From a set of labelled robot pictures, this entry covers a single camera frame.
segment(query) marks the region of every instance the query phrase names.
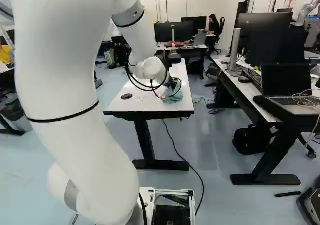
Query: black stripe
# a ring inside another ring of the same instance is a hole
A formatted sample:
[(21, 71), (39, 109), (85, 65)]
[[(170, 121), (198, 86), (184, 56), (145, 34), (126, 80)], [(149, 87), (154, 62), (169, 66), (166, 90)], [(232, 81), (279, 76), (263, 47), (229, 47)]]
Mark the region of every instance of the black stripe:
[(64, 120), (74, 119), (74, 118), (79, 117), (79, 116), (81, 116), (83, 114), (86, 114), (86, 113), (90, 112), (91, 110), (93, 110), (96, 106), (98, 106), (98, 104), (99, 104), (99, 101), (97, 101), (92, 107), (89, 107), (88, 109), (86, 109), (84, 111), (78, 112), (78, 113), (73, 114), (73, 115), (54, 118), (54, 119), (38, 120), (38, 119), (29, 118), (29, 117), (27, 117), (27, 118), (28, 118), (28, 120), (30, 122), (38, 123), (38, 124), (49, 124), (49, 123), (61, 122), (61, 121), (64, 121)]
[(6, 12), (5, 10), (3, 10), (1, 7), (0, 7), (0, 11), (3, 12), (4, 14), (8, 15), (9, 17), (11, 18), (14, 18), (14, 16), (8, 12)]
[(119, 25), (116, 24), (116, 26), (118, 28), (121, 28), (121, 29), (131, 27), (131, 26), (135, 25), (137, 22), (139, 22), (144, 15), (145, 15), (145, 10), (143, 10), (143, 13), (141, 14), (141, 16), (136, 21), (134, 21), (133, 23), (130, 23), (128, 25), (123, 25), (123, 26), (119, 26)]

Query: black keyboard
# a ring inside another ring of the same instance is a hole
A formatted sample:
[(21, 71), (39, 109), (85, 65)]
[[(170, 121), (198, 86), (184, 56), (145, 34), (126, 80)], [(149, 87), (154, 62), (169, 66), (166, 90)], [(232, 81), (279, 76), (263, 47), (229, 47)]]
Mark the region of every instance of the black keyboard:
[(255, 70), (243, 70), (244, 75), (251, 80), (255, 87), (262, 93), (262, 77)]
[[(293, 100), (291, 97), (275, 97), (275, 98), (271, 98), (272, 100), (276, 101), (277, 103), (281, 104), (281, 105), (298, 105), (297, 101), (300, 101), (300, 97), (295, 96)], [(314, 103), (315, 105), (320, 105), (320, 100), (315, 98), (315, 97), (301, 97), (301, 102), (306, 102), (308, 103), (308, 101)]]

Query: black backpack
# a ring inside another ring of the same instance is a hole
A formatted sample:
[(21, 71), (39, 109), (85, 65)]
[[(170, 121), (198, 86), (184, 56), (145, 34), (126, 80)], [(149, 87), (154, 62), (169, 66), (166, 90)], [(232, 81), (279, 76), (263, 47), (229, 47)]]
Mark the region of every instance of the black backpack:
[(264, 153), (273, 137), (271, 131), (264, 126), (249, 125), (248, 128), (237, 129), (233, 137), (233, 145), (243, 155)]

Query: poster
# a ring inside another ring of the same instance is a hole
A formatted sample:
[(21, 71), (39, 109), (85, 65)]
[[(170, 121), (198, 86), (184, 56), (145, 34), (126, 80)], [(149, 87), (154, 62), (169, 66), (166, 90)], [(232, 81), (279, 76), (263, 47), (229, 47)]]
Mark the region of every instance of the poster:
[(297, 0), (284, 0), (283, 8), (293, 9)]

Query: laptop screen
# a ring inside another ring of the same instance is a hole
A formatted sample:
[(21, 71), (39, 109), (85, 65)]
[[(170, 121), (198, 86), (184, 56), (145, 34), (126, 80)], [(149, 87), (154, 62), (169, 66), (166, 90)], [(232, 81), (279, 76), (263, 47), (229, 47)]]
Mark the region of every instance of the laptop screen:
[(311, 75), (307, 63), (263, 64), (262, 95), (289, 97), (311, 89)]

